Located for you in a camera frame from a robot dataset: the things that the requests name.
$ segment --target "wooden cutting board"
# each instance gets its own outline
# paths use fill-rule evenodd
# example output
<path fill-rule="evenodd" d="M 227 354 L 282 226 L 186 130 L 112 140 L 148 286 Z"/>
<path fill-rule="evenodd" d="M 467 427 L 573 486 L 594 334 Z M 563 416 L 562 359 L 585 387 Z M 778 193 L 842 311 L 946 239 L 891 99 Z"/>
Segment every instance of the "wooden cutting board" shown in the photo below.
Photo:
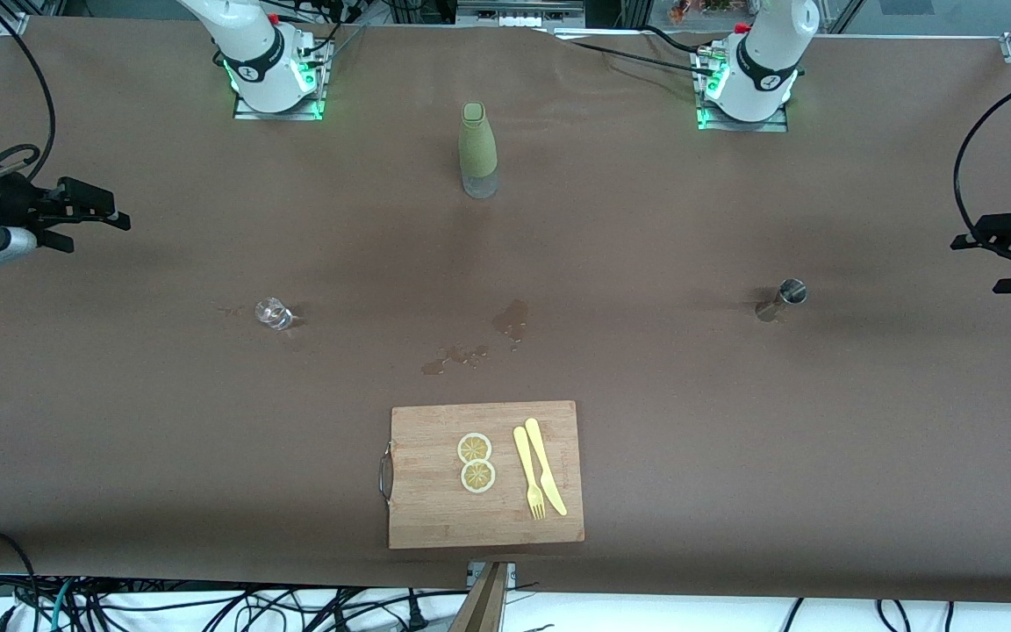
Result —
<path fill-rule="evenodd" d="M 559 516 L 547 499 L 545 520 L 533 520 L 529 513 L 529 485 L 514 444 L 514 428 L 530 417 L 541 424 L 566 516 Z M 482 433 L 490 443 L 495 479 L 481 493 L 467 491 L 460 480 L 458 442 L 470 432 Z M 575 401 L 392 409 L 389 449 L 390 549 L 579 542 L 584 537 Z M 539 484 L 541 464 L 535 452 L 533 467 Z"/>

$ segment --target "blue cable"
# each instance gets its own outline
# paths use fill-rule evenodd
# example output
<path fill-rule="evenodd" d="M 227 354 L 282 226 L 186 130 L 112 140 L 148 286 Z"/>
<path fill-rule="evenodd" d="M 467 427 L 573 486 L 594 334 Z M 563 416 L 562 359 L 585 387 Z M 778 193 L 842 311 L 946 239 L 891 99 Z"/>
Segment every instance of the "blue cable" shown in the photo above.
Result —
<path fill-rule="evenodd" d="M 61 591 L 57 592 L 57 599 L 53 602 L 53 615 L 50 616 L 50 632 L 57 632 L 57 622 L 61 620 L 61 605 L 65 603 L 65 594 L 69 593 L 69 585 L 72 584 L 74 578 L 69 578 L 65 580 L 65 583 L 61 585 Z"/>

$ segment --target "lemon slice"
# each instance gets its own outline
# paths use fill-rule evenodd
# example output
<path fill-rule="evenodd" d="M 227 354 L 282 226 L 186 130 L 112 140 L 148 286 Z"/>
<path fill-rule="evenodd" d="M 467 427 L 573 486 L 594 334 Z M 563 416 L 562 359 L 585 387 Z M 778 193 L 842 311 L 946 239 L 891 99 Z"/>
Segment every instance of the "lemon slice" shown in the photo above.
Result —
<path fill-rule="evenodd" d="M 481 493 L 494 484 L 494 467 L 485 459 L 474 459 L 462 466 L 462 472 L 458 479 L 462 480 L 462 486 L 472 493 Z"/>
<path fill-rule="evenodd" d="M 489 459 L 489 453 L 492 451 L 489 439 L 486 439 L 481 432 L 472 432 L 458 441 L 458 457 L 464 463 L 475 459 Z"/>

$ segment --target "table surface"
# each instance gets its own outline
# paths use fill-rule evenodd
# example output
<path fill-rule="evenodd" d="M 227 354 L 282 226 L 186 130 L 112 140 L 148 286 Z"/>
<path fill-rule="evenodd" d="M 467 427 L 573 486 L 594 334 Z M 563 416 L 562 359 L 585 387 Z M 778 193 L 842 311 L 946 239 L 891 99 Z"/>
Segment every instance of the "table surface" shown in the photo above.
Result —
<path fill-rule="evenodd" d="M 954 152 L 1011 89 L 994 40 L 819 38 L 791 131 L 734 136 L 687 76 L 525 29 L 369 29 L 320 123 L 229 119 L 197 23 L 24 35 L 38 183 L 132 218 L 0 269 L 0 531 L 36 571 L 450 585 L 501 555 L 549 591 L 1011 600 L 1011 264 L 947 248 Z M 0 149 L 43 137 L 3 40 Z M 966 195 L 1011 211 L 1011 105 Z M 809 301 L 755 320 L 790 276 Z M 450 345 L 489 354 L 425 375 Z M 578 402 L 585 542 L 386 549 L 393 405 L 545 399 Z"/>

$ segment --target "yellow knife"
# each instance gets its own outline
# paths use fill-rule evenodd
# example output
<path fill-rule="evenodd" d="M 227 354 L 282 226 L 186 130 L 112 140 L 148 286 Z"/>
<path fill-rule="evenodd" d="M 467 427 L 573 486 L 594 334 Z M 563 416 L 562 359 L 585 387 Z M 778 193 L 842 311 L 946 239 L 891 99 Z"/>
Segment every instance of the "yellow knife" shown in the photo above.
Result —
<path fill-rule="evenodd" d="M 561 516 L 566 516 L 568 511 L 561 501 L 561 491 L 556 488 L 556 481 L 553 480 L 553 469 L 549 467 L 549 456 L 545 455 L 545 440 L 541 437 L 541 425 L 537 420 L 530 417 L 525 421 L 525 429 L 529 432 L 529 443 L 533 443 L 533 450 L 537 453 L 537 460 L 541 461 L 541 487 L 545 490 L 545 495 L 549 496 L 549 503 L 553 504 L 553 509 Z"/>

